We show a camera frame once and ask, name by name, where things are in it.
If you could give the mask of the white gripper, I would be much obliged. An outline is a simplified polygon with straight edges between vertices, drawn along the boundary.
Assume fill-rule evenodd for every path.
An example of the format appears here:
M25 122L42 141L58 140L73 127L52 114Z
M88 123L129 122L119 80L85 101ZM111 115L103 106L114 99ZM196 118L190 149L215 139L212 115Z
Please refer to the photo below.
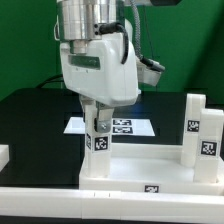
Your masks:
M70 53L68 43L60 44L62 73L66 87L100 103L96 106L95 130L109 133L114 109L111 107L133 105L138 96L136 57L129 43L127 61L121 33L103 35L92 40L86 55Z

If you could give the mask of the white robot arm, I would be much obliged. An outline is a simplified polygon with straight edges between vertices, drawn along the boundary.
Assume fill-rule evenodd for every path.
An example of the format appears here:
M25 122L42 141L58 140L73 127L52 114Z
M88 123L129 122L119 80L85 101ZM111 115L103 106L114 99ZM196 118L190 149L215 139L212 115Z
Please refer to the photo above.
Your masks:
M113 110L138 96L136 56L124 20L123 0L57 0L55 38L65 85L95 103L96 131L111 129Z

